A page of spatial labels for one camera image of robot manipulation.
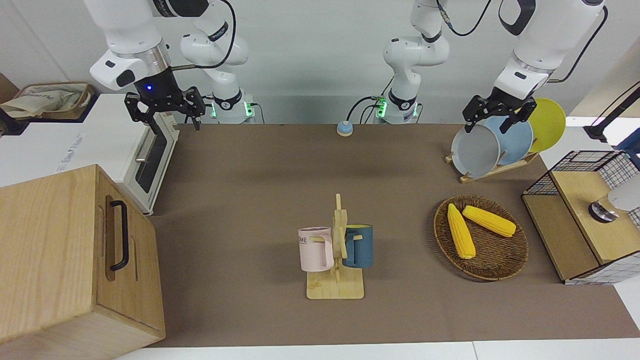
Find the corn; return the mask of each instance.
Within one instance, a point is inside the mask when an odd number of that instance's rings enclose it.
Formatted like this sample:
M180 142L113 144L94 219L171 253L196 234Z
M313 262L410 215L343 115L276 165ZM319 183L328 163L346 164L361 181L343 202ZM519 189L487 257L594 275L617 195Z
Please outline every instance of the corn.
M451 237L453 238L453 244L456 246L458 256L463 259L475 257L476 247L471 238L471 233L465 223L465 219L454 204L449 204L447 219L449 220L449 230L451 230Z
M475 206L465 206L462 215L476 224L507 238L512 237L516 232L516 224Z

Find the brown table mat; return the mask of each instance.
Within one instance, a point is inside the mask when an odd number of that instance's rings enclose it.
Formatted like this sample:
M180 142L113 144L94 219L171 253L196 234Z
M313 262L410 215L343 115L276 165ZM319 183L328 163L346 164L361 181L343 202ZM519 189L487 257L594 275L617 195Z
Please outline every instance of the brown table mat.
M155 215L166 339L158 347L631 338L612 286L565 286L520 194L529 166L459 184L446 164L460 125L182 126ZM349 223L374 226L363 300L307 300L297 230L330 225L335 193ZM504 206L524 228L517 276L470 280L441 255L439 203L460 193Z

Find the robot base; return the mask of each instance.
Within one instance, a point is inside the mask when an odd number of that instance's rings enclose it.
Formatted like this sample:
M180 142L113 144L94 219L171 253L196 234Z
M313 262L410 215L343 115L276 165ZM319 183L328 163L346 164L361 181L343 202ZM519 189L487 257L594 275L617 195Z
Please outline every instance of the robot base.
M418 107L417 102L414 103L406 111L400 111L399 109L392 109L391 106L387 106L385 116L380 117L378 114L376 114L376 119L373 122L373 124L392 124L392 125L414 124L415 119L418 117L418 113L416 110L417 107Z
M255 124L255 112L250 106L253 102L253 96L244 93L242 99L231 110L220 108L215 102L211 114L202 117L203 124Z

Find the pink mug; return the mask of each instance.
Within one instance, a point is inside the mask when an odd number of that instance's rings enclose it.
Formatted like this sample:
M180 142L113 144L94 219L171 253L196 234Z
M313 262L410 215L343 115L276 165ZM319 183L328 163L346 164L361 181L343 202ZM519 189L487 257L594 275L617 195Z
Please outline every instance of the pink mug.
M333 267L331 227L306 227L298 230L300 265L303 271L320 272Z

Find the basket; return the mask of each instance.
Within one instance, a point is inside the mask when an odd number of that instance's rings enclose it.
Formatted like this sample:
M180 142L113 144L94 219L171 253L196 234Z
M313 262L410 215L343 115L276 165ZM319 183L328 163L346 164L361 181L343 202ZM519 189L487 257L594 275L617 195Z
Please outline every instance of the basket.
M449 230L447 207L450 203L460 211L466 205L471 205L506 218L516 224L516 232L506 238L465 219L476 246L476 256L473 259L461 259ZM520 224L502 206L486 197L458 195L443 201L436 211L433 230L438 246L447 259L466 274L479 279L496 281L512 277L522 270L529 258L527 237Z
M16 118L16 120L28 120L29 122L83 122L98 98L93 86L79 82L32 84L21 89L13 98L16 99L28 94L32 88L43 86L49 86L51 90L68 90L68 88L82 88L83 90L74 106L67 111L45 111L37 117Z

